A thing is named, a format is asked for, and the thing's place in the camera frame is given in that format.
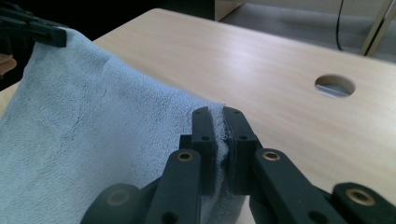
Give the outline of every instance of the screw hole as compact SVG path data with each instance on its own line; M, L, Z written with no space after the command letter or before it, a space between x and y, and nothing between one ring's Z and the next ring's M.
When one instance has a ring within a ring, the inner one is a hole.
M111 206L120 206L125 204L130 195L128 191L125 189L118 189L113 191L110 195L107 197L107 203Z
M262 156L268 161L279 161L280 156L275 152L264 152Z
M177 155L179 161L190 161L192 160L192 154L190 152L182 152Z
M161 217L161 222L163 224L175 224L177 223L177 220L178 220L177 215L172 212L164 213L163 216Z
M346 196L353 202L364 205L375 205L375 199L369 193L362 189L347 189Z
M329 220L320 212L312 211L309 214L309 218L311 218L312 221L318 224L327 224L329 223Z

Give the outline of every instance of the cable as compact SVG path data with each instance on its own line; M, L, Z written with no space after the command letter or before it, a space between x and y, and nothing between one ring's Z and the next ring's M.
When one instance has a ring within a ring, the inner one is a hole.
M343 50L340 45L340 41L338 39L338 32L340 30L340 16L341 10L343 9L344 0L341 0L340 10L338 11L338 19L337 19L337 26L335 28L335 41L337 42L337 47L339 50Z

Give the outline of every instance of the terry cloth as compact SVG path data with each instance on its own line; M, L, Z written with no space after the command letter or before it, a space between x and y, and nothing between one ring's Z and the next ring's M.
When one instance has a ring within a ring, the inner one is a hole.
M0 119L0 223L79 223L105 188L145 187L203 106L219 154L216 193L203 198L201 220L235 223L244 197L229 193L220 168L224 104L165 85L65 30L66 48L35 44Z

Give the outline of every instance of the black clamp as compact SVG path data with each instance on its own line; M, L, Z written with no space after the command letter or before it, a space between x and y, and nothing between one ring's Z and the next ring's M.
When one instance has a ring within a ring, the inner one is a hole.
M0 91L21 79L22 68L30 58L34 42L58 48L66 47L66 30L60 27L66 26L40 19L18 5L0 1L0 53L13 54L18 62L17 66L21 68L17 69L19 74L12 74L7 76L9 80L0 81Z
M316 188L281 151L263 148L244 114L223 107L228 158L223 164L234 195L249 195L256 223L396 223L396 207L356 183ZM212 195L217 144L207 107L192 112L192 134L181 135L163 175L142 189L105 189L81 224L198 224L201 196Z

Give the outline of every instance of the wooden table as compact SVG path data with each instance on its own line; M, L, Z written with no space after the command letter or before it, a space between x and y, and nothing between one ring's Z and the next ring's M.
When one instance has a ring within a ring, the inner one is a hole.
M356 182L396 204L395 64L162 9L94 42L163 83L242 110L262 144L315 186ZM356 90L319 93L326 74ZM252 223L248 214L240 223Z

